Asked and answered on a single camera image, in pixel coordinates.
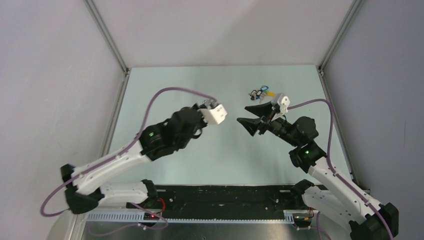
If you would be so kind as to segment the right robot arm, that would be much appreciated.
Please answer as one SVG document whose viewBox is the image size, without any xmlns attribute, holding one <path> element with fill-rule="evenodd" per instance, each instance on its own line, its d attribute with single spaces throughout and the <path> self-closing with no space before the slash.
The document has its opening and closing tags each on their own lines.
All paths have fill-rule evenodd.
<svg viewBox="0 0 424 240">
<path fill-rule="evenodd" d="M 282 103 L 264 103 L 245 107 L 256 118 L 237 118 L 251 136 L 270 132 L 293 146 L 289 152 L 292 164 L 321 183 L 319 187 L 303 179 L 291 188 L 290 202 L 297 209 L 306 206 L 332 219 L 348 231 L 352 240 L 392 240 L 399 234 L 399 210 L 382 204 L 340 172 L 315 142 L 319 135 L 313 118 L 286 120 Z"/>
</svg>

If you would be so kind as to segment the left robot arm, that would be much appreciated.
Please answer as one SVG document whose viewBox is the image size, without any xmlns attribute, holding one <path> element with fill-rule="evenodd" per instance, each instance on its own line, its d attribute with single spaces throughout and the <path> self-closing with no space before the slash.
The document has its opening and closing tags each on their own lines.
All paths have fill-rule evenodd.
<svg viewBox="0 0 424 240">
<path fill-rule="evenodd" d="M 133 141 L 113 153 L 82 166 L 63 165 L 60 171 L 70 211 L 83 214 L 116 203 L 153 208 L 158 193 L 152 180 L 111 183 L 110 179 L 184 149 L 190 140 L 200 137 L 203 128 L 224 119 L 213 115 L 219 113 L 220 109 L 207 108 L 204 104 L 183 107 L 170 118 L 146 127 Z"/>
</svg>

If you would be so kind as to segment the bunch of coloured keys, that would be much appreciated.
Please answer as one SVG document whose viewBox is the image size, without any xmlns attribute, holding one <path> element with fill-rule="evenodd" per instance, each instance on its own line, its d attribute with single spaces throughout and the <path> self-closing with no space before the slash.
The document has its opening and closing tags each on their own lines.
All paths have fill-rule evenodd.
<svg viewBox="0 0 424 240">
<path fill-rule="evenodd" d="M 248 95 L 252 101 L 258 100 L 259 103 L 262 103 L 266 97 L 274 97 L 276 94 L 269 91 L 267 85 L 262 85 L 260 88 L 252 90 Z"/>
</svg>

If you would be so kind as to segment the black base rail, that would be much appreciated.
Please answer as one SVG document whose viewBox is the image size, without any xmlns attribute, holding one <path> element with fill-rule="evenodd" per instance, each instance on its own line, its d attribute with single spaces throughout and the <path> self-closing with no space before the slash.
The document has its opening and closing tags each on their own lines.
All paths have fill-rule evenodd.
<svg viewBox="0 0 424 240">
<path fill-rule="evenodd" d="M 167 218 L 277 219 L 294 211 L 314 217 L 293 185 L 157 185 L 158 199 L 148 210 L 163 210 Z"/>
</svg>

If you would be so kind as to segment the left aluminium frame post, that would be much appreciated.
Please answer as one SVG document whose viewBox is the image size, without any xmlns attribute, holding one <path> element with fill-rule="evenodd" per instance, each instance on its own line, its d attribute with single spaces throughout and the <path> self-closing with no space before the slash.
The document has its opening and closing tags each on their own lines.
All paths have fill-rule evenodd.
<svg viewBox="0 0 424 240">
<path fill-rule="evenodd" d="M 106 45 L 111 51 L 114 59 L 116 60 L 121 72 L 125 77 L 128 76 L 129 67 L 124 61 L 118 46 L 116 45 L 113 36 L 111 35 L 106 22 L 104 21 L 102 14 L 100 13 L 94 0 L 83 0 L 88 12 L 90 13 L 94 23 L 96 24 L 100 34 L 102 35 Z"/>
</svg>

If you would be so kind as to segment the aluminium frame post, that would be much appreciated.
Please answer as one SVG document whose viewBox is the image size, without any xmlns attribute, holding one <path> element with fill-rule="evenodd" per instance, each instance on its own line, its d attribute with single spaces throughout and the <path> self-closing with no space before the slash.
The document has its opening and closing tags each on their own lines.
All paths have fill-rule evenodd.
<svg viewBox="0 0 424 240">
<path fill-rule="evenodd" d="M 329 61 L 332 59 L 334 53 L 337 51 L 339 45 L 341 44 L 344 36 L 347 34 L 350 26 L 358 15 L 361 7 L 365 3 L 365 0 L 354 0 L 347 13 L 345 14 L 338 30 L 336 31 L 335 36 L 333 37 L 330 46 L 326 50 L 324 57 L 322 58 L 320 64 L 317 66 L 318 73 L 323 76 L 325 68 L 328 65 Z"/>
<path fill-rule="evenodd" d="M 106 45 L 111 51 L 114 59 L 116 60 L 121 72 L 125 77 L 128 76 L 129 67 L 124 61 L 118 46 L 116 45 L 113 36 L 111 35 L 106 22 L 104 21 L 102 14 L 100 13 L 94 0 L 83 0 L 88 12 L 90 13 L 94 23 L 96 24 L 100 34 L 102 35 Z"/>
</svg>

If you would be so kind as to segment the right aluminium frame post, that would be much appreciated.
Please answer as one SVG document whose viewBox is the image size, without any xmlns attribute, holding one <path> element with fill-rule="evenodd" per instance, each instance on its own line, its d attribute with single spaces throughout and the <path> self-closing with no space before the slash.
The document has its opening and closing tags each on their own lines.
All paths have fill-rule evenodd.
<svg viewBox="0 0 424 240">
<path fill-rule="evenodd" d="M 345 14 L 338 30 L 336 31 L 335 36 L 333 37 L 330 46 L 326 50 L 324 57 L 322 58 L 320 64 L 317 66 L 318 73 L 323 76 L 325 68 L 328 65 L 329 61 L 332 59 L 334 53 L 337 51 L 339 45 L 341 44 L 344 36 L 347 34 L 350 26 L 358 15 L 361 7 L 365 3 L 365 0 L 354 0 L 347 13 Z"/>
</svg>

